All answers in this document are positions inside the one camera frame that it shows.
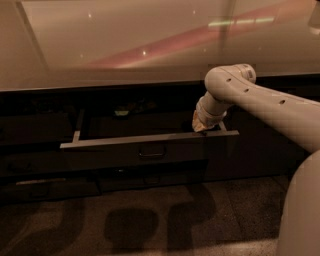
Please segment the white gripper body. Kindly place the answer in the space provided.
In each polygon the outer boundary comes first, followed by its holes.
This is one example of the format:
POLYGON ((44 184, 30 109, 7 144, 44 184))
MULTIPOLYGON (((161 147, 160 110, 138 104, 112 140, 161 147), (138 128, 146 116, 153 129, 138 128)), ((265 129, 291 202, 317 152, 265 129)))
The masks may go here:
POLYGON ((218 115, 214 115, 214 114, 210 114, 205 108, 204 105, 201 103, 201 101, 198 101, 197 105, 196 105, 196 109, 195 111, 198 112, 199 115, 203 115, 206 116, 207 118, 210 118, 212 123, 214 124, 214 127, 216 125, 218 125, 223 118, 226 116, 227 112, 224 111, 222 114, 218 114, 218 115))

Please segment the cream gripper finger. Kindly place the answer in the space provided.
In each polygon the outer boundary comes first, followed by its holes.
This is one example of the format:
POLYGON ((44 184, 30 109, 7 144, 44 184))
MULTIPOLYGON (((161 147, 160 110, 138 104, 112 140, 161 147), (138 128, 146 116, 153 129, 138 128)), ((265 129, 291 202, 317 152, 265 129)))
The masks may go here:
POLYGON ((197 111, 194 112, 192 119, 192 128, 195 132, 207 131, 212 129, 213 127, 214 124, 212 123, 210 118, 199 115, 197 111))

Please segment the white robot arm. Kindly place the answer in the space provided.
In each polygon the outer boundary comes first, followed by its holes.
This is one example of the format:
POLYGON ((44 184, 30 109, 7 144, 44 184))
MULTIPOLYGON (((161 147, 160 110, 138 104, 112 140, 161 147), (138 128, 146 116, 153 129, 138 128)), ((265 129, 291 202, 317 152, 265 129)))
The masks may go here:
POLYGON ((309 152, 289 184, 276 256, 320 256, 320 103, 258 86, 248 64, 215 67, 204 84, 194 131, 213 128, 237 105, 309 152))

